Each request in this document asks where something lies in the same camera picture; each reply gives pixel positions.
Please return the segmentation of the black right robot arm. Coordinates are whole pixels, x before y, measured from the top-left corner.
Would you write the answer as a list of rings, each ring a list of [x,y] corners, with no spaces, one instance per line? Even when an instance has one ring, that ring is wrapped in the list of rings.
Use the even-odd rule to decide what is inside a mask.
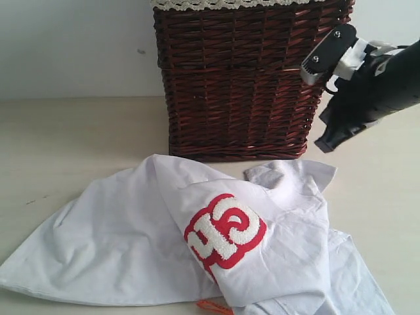
[[[383,118],[419,104],[419,42],[391,55],[365,57],[352,79],[337,78],[333,93],[320,119],[325,123],[323,135],[315,145],[324,153]]]

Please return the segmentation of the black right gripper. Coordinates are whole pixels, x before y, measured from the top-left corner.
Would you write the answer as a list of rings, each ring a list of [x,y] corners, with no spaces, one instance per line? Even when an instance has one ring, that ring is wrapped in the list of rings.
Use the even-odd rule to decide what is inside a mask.
[[[333,71],[337,92],[320,114],[325,131],[314,142],[323,153],[333,152],[390,115],[389,97],[385,95],[388,89],[381,82],[389,60],[389,55],[366,55],[364,59],[343,57],[339,61]]]

